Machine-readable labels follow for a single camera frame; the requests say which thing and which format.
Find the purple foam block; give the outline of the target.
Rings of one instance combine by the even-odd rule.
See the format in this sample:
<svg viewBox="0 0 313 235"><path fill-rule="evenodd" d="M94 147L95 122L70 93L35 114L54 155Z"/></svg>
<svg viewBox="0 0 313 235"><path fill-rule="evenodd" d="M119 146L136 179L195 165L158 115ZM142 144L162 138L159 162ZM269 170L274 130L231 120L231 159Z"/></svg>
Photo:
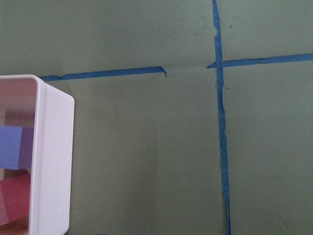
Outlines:
<svg viewBox="0 0 313 235"><path fill-rule="evenodd" d="M19 126L0 127L0 166L20 170L32 165L34 129Z"/></svg>

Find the pink plastic bin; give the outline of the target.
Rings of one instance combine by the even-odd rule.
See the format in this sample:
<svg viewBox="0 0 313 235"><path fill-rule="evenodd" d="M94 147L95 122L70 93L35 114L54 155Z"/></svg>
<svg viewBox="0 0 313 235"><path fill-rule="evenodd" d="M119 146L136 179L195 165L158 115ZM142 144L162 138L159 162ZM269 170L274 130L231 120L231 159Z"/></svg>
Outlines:
<svg viewBox="0 0 313 235"><path fill-rule="evenodd" d="M0 121L34 128L28 234L69 228L73 97L31 75L0 78Z"/></svg>

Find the pink foam block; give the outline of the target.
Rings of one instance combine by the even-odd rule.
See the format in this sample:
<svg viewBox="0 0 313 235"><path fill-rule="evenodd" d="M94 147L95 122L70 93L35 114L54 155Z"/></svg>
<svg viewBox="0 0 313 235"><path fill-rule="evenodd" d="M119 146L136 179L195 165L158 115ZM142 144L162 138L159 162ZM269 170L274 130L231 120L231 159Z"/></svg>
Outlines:
<svg viewBox="0 0 313 235"><path fill-rule="evenodd" d="M0 225L9 224L29 214L30 174L0 181Z"/></svg>

